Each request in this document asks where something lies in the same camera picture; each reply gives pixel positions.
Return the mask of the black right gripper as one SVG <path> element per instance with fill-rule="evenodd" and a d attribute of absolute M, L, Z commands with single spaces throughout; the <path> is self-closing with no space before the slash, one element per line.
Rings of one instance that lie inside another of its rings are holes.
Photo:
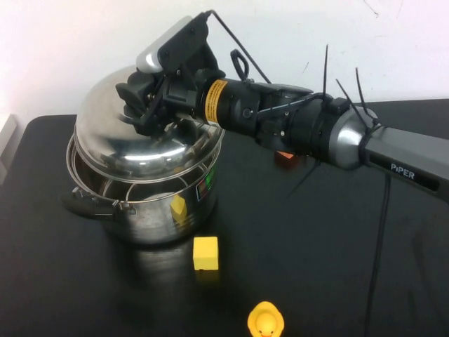
<path fill-rule="evenodd" d="M 126 83 L 115 88 L 126 102 L 123 122 L 133 126 L 143 136 L 161 136 L 165 126 L 177 118 L 190 118 L 208 124 L 205 116 L 206 94 L 211 85 L 211 69 L 195 70 L 183 65 L 173 73 L 161 70 L 152 74 L 132 73 Z M 131 106 L 147 106 L 148 95 L 154 89 L 154 109 L 140 110 Z"/>

